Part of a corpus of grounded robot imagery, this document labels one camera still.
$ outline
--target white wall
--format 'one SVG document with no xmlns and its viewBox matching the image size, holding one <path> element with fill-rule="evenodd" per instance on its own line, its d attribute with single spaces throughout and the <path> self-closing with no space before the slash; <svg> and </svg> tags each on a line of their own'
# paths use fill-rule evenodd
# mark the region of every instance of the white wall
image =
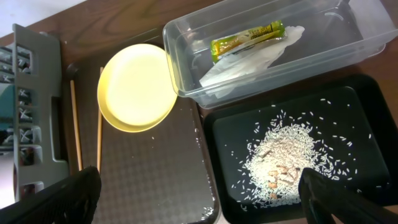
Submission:
<svg viewBox="0 0 398 224">
<path fill-rule="evenodd" d="M 85 0 L 0 0 L 0 37 L 12 32 L 12 24 L 29 26 Z"/>
</svg>

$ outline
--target plastic bin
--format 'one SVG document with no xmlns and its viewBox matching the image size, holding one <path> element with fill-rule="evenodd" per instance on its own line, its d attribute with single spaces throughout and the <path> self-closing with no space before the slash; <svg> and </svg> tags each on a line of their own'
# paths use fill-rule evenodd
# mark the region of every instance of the plastic bin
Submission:
<svg viewBox="0 0 398 224">
<path fill-rule="evenodd" d="M 282 20 L 303 26 L 303 36 L 268 69 L 202 87 L 213 66 L 210 42 Z M 176 93 L 213 108 L 330 70 L 358 63 L 398 35 L 379 0 L 228 0 L 164 27 L 164 44 Z M 214 93 L 233 90 L 223 97 Z"/>
</svg>

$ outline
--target dish rack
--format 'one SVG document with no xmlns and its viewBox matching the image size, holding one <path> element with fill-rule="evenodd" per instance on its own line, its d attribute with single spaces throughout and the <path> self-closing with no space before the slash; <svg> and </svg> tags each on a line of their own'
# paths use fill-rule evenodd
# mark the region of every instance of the dish rack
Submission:
<svg viewBox="0 0 398 224">
<path fill-rule="evenodd" d="M 17 24 L 13 30 L 11 48 L 0 47 L 0 153 L 14 153 L 18 202 L 68 177 L 69 168 L 56 159 L 60 143 L 54 98 L 61 97 L 60 42 Z"/>
</svg>

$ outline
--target dark placemat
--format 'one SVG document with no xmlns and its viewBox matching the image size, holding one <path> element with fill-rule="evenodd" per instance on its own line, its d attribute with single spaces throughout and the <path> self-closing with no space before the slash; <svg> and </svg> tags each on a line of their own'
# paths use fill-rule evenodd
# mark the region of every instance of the dark placemat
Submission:
<svg viewBox="0 0 398 224">
<path fill-rule="evenodd" d="M 96 166 L 100 67 L 119 50 L 143 42 L 162 47 L 162 29 L 68 68 L 75 81 L 83 167 Z M 196 104 L 188 98 L 177 98 L 170 114 L 142 133 L 124 133 L 104 119 L 102 190 L 93 222 L 214 223 L 219 209 L 209 184 L 202 133 Z"/>
</svg>

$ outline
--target tray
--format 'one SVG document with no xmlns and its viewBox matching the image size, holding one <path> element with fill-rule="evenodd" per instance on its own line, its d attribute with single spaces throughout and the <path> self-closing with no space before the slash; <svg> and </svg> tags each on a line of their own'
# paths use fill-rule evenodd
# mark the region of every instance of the tray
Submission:
<svg viewBox="0 0 398 224">
<path fill-rule="evenodd" d="M 138 43 L 162 47 L 162 29 L 68 67 L 66 75 L 75 81 L 83 167 L 96 166 L 100 67 Z M 214 223 L 219 209 L 202 133 L 196 104 L 186 98 L 178 98 L 160 124 L 142 133 L 119 131 L 104 119 L 102 190 L 93 223 Z"/>
<path fill-rule="evenodd" d="M 248 142 L 263 139 L 269 121 L 276 118 L 281 110 L 287 112 L 284 122 L 291 120 L 289 116 L 301 116 L 299 124 L 308 121 L 314 127 L 318 126 L 318 130 L 310 132 L 310 136 L 314 139 L 324 139 L 325 143 L 334 149 L 329 155 L 347 161 L 351 173 L 352 170 L 358 169 L 358 174 L 352 173 L 354 178 L 351 181 L 339 180 L 347 189 L 360 189 L 367 199 L 379 205 L 398 202 L 397 194 L 394 192 L 397 167 L 392 159 L 397 153 L 390 150 L 398 146 L 398 132 L 380 89 L 373 79 L 365 75 L 355 75 L 312 86 L 299 93 L 255 98 L 256 101 L 251 103 L 241 103 L 214 111 L 204 122 L 220 204 L 227 221 L 264 223 L 304 217 L 300 204 L 255 209 L 251 203 L 243 200 L 246 194 L 241 195 L 243 189 L 241 184 L 237 185 L 238 180 L 249 182 L 247 175 L 242 176 L 242 173 L 237 171 L 241 167 L 239 161 L 245 161 L 249 155 L 246 149 Z M 326 100 L 320 101 L 322 98 L 331 101 L 331 104 Z M 262 128 L 256 134 L 253 130 L 257 122 Z M 353 145 L 348 147 L 347 142 L 333 138 L 334 134 L 346 137 Z M 241 209 L 241 204 L 247 206 L 247 212 Z"/>
</svg>

